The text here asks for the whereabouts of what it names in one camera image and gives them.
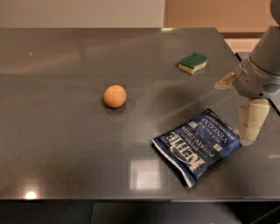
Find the blue chip bag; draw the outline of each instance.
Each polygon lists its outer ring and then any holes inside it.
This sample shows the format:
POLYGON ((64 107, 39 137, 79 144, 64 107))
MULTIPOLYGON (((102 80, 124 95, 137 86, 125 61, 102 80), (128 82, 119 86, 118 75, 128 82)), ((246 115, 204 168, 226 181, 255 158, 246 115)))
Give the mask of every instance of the blue chip bag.
POLYGON ((238 132, 209 108, 152 141, 192 187, 204 172, 241 146, 239 138, 238 132))

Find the floor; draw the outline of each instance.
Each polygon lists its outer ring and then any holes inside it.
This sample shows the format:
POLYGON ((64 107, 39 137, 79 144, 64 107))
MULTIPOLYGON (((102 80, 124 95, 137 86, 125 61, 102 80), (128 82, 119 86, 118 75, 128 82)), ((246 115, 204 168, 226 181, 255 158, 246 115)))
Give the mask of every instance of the floor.
POLYGON ((9 201, 0 203, 0 223, 270 224, 280 223, 280 203, 9 201))

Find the white wall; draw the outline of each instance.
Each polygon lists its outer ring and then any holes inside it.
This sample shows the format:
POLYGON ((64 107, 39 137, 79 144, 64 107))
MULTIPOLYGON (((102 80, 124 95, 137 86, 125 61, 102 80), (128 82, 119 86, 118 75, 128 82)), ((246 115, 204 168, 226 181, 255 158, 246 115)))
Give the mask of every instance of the white wall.
POLYGON ((0 0, 0 27, 162 27, 165 0, 0 0))

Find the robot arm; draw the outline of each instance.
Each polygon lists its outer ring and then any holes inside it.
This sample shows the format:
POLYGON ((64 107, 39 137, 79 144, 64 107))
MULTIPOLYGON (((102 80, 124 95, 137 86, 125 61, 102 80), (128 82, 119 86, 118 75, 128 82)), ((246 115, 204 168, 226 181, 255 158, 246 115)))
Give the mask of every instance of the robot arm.
MULTIPOLYGON (((280 25, 280 1, 271 0, 271 14, 280 25)), ((234 71, 233 84, 239 95, 248 98, 240 107, 240 134, 243 145, 252 144, 269 113, 269 98, 280 92, 280 26, 271 26, 252 53, 234 71)))

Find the chip bag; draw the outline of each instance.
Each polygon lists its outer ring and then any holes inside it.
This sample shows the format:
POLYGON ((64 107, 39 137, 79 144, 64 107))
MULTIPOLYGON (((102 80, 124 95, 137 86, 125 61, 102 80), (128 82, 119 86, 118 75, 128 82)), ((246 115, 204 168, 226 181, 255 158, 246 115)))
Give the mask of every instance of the chip bag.
POLYGON ((238 132, 209 108, 152 141, 192 187, 203 173, 241 146, 239 138, 238 132))

